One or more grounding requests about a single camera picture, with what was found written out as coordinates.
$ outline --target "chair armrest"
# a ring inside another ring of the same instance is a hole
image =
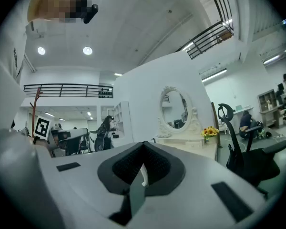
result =
[[[256,127],[250,128],[250,129],[246,129],[245,132],[246,132],[246,133],[250,133],[250,132],[253,132],[253,131],[255,131],[255,130],[260,130],[260,129],[262,129],[261,126],[256,126]]]
[[[276,143],[276,144],[273,144],[269,147],[263,148],[263,152],[265,154],[275,154],[279,151],[282,151],[285,148],[286,148],[286,140],[279,142],[279,143]]]

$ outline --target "sunflower bouquet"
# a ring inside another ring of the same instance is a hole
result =
[[[217,136],[219,130],[213,126],[209,126],[201,132],[201,136],[204,137],[205,141],[208,141],[210,137]]]

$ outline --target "white tabletop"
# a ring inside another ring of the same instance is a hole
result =
[[[237,110],[237,111],[235,111],[233,114],[238,114],[238,113],[241,113],[241,112],[243,112],[243,111],[250,110],[250,109],[253,109],[253,107],[249,107],[249,108],[244,108],[244,109]]]

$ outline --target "white pillar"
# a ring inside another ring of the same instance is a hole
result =
[[[97,120],[97,126],[101,126],[102,124],[102,112],[101,112],[101,106],[96,106],[96,120]]]

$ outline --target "ergonomic chair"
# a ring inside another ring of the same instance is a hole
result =
[[[227,109],[227,114],[225,114],[223,107]],[[286,140],[266,148],[250,150],[254,131],[262,128],[261,126],[256,126],[245,131],[246,133],[249,133],[250,137],[246,152],[242,153],[235,131],[230,123],[233,118],[232,108],[227,104],[219,104],[218,116],[228,126],[234,146],[234,148],[232,148],[229,144],[230,156],[226,167],[251,183],[257,190],[267,196],[268,192],[257,186],[261,181],[274,178],[280,174],[280,169],[273,160],[273,157],[275,153],[286,148]]]
[[[280,90],[276,92],[276,99],[278,100],[279,104],[282,105],[280,109],[280,113],[283,115],[283,120],[286,121],[286,101],[283,101],[282,95],[284,94],[284,91]]]

